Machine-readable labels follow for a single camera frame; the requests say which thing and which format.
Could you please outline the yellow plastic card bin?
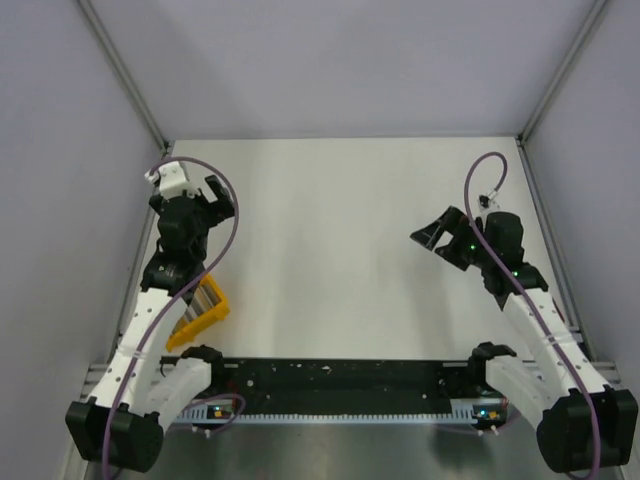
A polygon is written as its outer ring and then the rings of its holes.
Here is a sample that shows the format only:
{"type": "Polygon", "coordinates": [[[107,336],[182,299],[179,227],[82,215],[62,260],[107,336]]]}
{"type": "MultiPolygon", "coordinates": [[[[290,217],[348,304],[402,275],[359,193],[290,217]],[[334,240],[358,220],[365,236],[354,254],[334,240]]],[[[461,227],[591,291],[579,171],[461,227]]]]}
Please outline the yellow plastic card bin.
{"type": "Polygon", "coordinates": [[[211,274],[200,281],[194,296],[184,315],[175,324],[166,342],[166,350],[172,352],[176,348],[192,343],[199,334],[219,321],[223,321],[230,313],[226,295],[219,288],[211,274]]]}

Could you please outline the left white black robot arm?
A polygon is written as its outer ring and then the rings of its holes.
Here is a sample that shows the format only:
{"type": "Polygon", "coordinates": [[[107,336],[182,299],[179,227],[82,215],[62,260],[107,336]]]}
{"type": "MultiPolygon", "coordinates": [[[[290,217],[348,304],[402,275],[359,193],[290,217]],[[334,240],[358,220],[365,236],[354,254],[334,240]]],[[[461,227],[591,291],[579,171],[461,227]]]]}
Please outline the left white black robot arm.
{"type": "Polygon", "coordinates": [[[192,305],[212,266],[210,231],[226,220],[239,227],[238,199],[220,172],[206,177],[208,199],[177,164],[149,173],[157,188],[149,203],[159,238],[145,266],[131,319],[103,376],[84,400],[68,407],[65,423],[81,458],[104,479],[124,470],[146,473],[157,461],[174,420],[199,394],[216,396],[227,374],[212,347],[192,347],[159,383],[153,381],[167,341],[192,305]]]}

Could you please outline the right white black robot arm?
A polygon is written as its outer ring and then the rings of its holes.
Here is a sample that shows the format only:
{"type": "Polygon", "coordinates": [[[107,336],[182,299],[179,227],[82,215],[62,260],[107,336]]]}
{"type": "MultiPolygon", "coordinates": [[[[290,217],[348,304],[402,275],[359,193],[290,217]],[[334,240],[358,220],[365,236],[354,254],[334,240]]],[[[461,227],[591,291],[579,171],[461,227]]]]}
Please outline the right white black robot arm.
{"type": "Polygon", "coordinates": [[[476,394],[501,393],[534,428],[539,451],[556,473],[622,466],[633,447],[638,403],[593,366],[562,320],[540,271],[524,259],[519,216],[487,210],[474,220],[449,207],[411,233],[418,245],[462,271],[480,270],[484,287],[517,329],[540,377],[505,345],[485,342],[469,359],[476,394]]]}

